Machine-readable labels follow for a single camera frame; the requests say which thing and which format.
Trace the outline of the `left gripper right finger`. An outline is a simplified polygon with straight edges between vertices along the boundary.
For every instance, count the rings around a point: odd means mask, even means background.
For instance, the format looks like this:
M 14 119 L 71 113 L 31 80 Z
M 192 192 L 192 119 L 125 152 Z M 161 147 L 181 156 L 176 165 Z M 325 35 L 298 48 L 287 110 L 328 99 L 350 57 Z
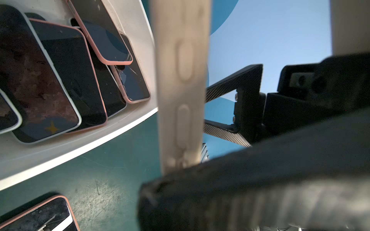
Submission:
M 143 231 L 370 228 L 370 111 L 360 110 L 143 184 Z

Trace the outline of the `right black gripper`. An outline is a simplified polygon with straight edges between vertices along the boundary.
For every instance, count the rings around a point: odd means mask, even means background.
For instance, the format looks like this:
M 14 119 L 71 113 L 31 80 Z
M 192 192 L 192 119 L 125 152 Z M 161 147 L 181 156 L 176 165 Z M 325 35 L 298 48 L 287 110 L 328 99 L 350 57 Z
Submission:
M 280 135 L 369 106 L 369 53 L 331 56 L 285 66 L 277 92 L 267 94 L 262 124 Z

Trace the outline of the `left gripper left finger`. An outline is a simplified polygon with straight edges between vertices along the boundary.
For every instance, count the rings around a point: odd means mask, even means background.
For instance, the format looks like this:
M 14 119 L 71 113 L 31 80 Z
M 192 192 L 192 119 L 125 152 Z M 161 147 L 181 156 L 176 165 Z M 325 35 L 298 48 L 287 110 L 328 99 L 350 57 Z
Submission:
M 263 65 L 253 64 L 242 68 L 206 89 L 206 103 L 236 90 L 233 123 L 230 125 L 204 120 L 205 134 L 230 141 L 243 147 L 254 143 L 266 98 L 260 93 Z

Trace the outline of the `white case phone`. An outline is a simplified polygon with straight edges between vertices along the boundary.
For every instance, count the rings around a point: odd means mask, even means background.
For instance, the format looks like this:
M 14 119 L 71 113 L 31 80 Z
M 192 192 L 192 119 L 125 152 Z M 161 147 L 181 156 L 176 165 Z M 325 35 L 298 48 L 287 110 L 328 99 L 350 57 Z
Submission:
M 151 1 L 164 175 L 200 162 L 211 1 Z

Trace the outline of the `pink case phone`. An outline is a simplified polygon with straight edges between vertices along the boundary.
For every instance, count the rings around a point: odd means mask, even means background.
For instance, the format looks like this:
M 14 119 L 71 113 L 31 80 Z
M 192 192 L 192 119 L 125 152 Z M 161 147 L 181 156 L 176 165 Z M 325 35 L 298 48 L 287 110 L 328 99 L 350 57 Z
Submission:
M 55 195 L 1 223 L 2 231 L 78 231 L 79 225 L 65 196 Z
M 100 0 L 67 0 L 99 61 L 106 65 L 129 65 L 132 55 Z

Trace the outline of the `white plastic storage box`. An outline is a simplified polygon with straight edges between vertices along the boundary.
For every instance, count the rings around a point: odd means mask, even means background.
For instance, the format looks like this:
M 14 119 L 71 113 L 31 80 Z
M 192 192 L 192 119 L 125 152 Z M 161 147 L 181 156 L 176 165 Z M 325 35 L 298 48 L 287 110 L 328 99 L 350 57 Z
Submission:
M 11 132 L 1 135 L 1 189 L 7 189 L 72 160 L 134 128 L 158 110 L 155 46 L 141 1 L 105 1 L 119 31 L 130 39 L 150 99 L 128 105 L 99 128 L 59 135 L 36 144 L 23 144 Z

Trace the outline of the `black phone in box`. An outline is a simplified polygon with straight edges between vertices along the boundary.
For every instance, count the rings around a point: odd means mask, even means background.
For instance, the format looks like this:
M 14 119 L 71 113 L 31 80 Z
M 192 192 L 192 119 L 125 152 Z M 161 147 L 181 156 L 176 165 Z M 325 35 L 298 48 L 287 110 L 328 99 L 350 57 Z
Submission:
M 97 126 L 126 107 L 108 67 L 96 57 L 80 28 L 69 29 L 69 92 L 85 126 Z
M 83 33 L 44 20 L 32 18 L 30 22 L 82 118 L 74 132 L 105 125 L 107 110 Z
M 30 20 L 7 1 L 1 2 L 1 89 L 22 117 L 12 131 L 22 143 L 42 142 L 82 122 Z

